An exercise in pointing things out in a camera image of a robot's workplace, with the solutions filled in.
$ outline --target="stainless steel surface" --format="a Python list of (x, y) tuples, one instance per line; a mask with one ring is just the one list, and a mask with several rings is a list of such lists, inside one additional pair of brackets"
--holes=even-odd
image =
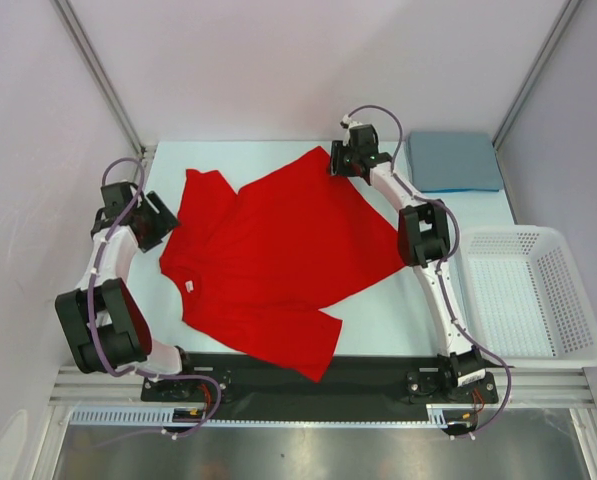
[(100, 93), (105, 99), (105, 102), (107, 102), (111, 113), (116, 118), (123, 135), (127, 139), (127, 142), (129, 142), (129, 145), (131, 145), (137, 156), (142, 156), (143, 147), (140, 142), (140, 138), (138, 138), (138, 133), (131, 123), (129, 116), (127, 115), (127, 111), (123, 107), (116, 90), (111, 84), (111, 81), (109, 80), (102, 63), (100, 63), (100, 59), (98, 58), (98, 55), (96, 55), (96, 52), (91, 44), (91, 41), (87, 37), (82, 24), (78, 20), (71, 2), (69, 0), (52, 0), (52, 3), (56, 8), (56, 12), (62, 20), (67, 33), (80, 52), (80, 56), (85, 62), (87, 70), (89, 70), (91, 73), (94, 81), (100, 89)]
[(551, 56), (556, 50), (556, 47), (558, 47), (563, 34), (567, 30), (567, 27), (570, 25), (571, 20), (574, 18), (583, 1), (584, 0), (567, 0), (565, 2), (565, 5), (560, 11), (560, 15), (554, 22), (551, 31), (547, 35), (545, 42), (543, 43), (538, 55), (536, 56), (536, 59), (534, 60), (534, 63), (531, 65), (529, 73), (525, 77), (525, 80), (520, 87), (520, 91), (516, 95), (516, 98), (514, 98), (514, 101), (512, 102), (511, 107), (509, 107), (502, 124), (494, 135), (493, 144), (496, 150), (498, 150), (505, 141), (505, 138), (513, 127), (516, 118), (518, 118), (522, 107), (525, 105), (529, 95), (531, 95), (531, 92), (540, 79), (545, 66), (551, 59)]
[(29, 466), (25, 478), (45, 480), (56, 471), (63, 440), (69, 427), (70, 408), (49, 407), (45, 413), (43, 435), (38, 452)]
[(568, 410), (514, 410), (476, 441), (441, 431), (203, 428), (94, 448), (130, 431), (70, 427), (56, 480), (587, 479)]
[[(502, 369), (490, 369), (500, 396), (507, 378)], [(589, 408), (593, 397), (582, 370), (513, 369), (513, 388), (507, 408)], [(76, 367), (60, 369), (49, 399), (50, 405), (136, 406), (140, 404), (142, 378), (127, 375), (114, 378), (92, 373), (84, 375)], [(149, 404), (188, 406), (188, 404)]]
[(572, 410), (571, 418), (587, 463), (589, 477), (597, 480), (597, 410)]

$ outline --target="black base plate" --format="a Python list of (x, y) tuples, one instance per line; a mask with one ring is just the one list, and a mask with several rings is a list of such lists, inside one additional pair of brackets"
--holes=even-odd
[[(428, 419), (427, 404), (465, 404), (468, 392), (435, 387), (437, 358), (334, 357), (327, 373), (314, 383), (299, 373), (237, 354), (184, 354), (189, 373), (207, 375), (221, 386), (216, 419), (276, 422), (394, 422)], [(411, 386), (419, 384), (417, 393)], [(494, 385), (493, 390), (487, 384)], [(479, 386), (487, 403), (497, 401), (493, 376)], [(210, 387), (212, 397), (216, 393)], [(202, 402), (196, 382), (145, 381), (145, 402)]]

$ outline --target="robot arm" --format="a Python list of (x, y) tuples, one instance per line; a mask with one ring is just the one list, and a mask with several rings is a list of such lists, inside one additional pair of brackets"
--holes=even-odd
[(151, 337), (126, 286), (134, 255), (138, 250), (146, 252), (158, 245), (178, 225), (176, 217), (151, 192), (147, 198), (141, 195), (121, 226), (106, 238), (111, 224), (133, 197), (132, 187), (135, 185), (120, 182), (101, 188), (105, 207), (96, 214), (91, 232), (93, 253), (89, 265), (76, 289), (56, 298), (56, 312), (78, 368), (85, 373), (105, 372), (89, 330), (86, 292), (96, 255), (106, 242), (96, 269), (94, 306), (99, 338), (108, 360), (114, 368), (130, 365), (155, 374), (177, 374), (182, 369), (179, 350)]
[(332, 143), (331, 174), (363, 177), (398, 212), (398, 251), (413, 268), (425, 294), (445, 378), (450, 387), (482, 380), (486, 370), (480, 351), (457, 328), (467, 330), (445, 261), (450, 248), (445, 209), (405, 180), (389, 154), (379, 153), (372, 125), (351, 122), (348, 117), (342, 125), (347, 130), (345, 141)]

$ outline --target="metal floor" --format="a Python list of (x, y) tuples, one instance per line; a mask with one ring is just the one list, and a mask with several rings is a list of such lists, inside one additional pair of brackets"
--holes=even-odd
[(71, 426), (55, 480), (588, 479), (569, 410), (508, 410), (475, 441), (438, 430), (204, 427), (173, 442)]

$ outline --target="t-shirt sleeve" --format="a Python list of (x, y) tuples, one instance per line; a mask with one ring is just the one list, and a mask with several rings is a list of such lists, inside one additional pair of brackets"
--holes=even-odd
[(225, 345), (315, 382), (336, 349), (342, 321), (307, 308), (212, 305), (188, 318), (191, 326)]
[(179, 263), (201, 251), (236, 202), (236, 192), (217, 171), (187, 170), (187, 180), (175, 228), (160, 258), (160, 264)]

